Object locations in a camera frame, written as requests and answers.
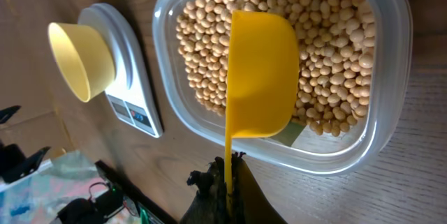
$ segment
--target yellow cup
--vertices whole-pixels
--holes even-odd
[[[95,29],[52,22],[48,37],[57,66],[82,102],[88,102],[115,80],[113,57]]]

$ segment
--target wooden table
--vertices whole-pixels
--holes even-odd
[[[96,2],[117,7],[140,37],[164,125],[155,140],[116,119],[105,96],[76,100],[52,60],[49,22],[75,22]],[[14,36],[47,80],[57,113],[76,148],[124,173],[176,219],[196,189],[192,170],[206,170],[224,148],[188,130],[171,109],[152,40],[156,0],[0,0],[3,36]],[[289,223],[442,223],[447,221],[447,6],[410,0],[413,64],[395,134],[379,157],[357,172],[313,177],[247,158],[266,196]]]

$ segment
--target electronic device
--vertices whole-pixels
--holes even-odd
[[[115,60],[115,81],[105,94],[118,119],[153,137],[163,129],[159,121],[138,40],[126,19],[111,5],[95,3],[80,13],[78,24],[103,37]]]

